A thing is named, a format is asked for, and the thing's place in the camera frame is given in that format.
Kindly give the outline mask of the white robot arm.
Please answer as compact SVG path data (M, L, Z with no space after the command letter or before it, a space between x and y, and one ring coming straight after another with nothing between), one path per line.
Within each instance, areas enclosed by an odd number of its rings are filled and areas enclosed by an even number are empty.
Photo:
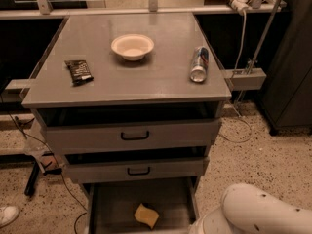
M312 211L238 183L225 189L220 206L196 220L188 234L312 234Z

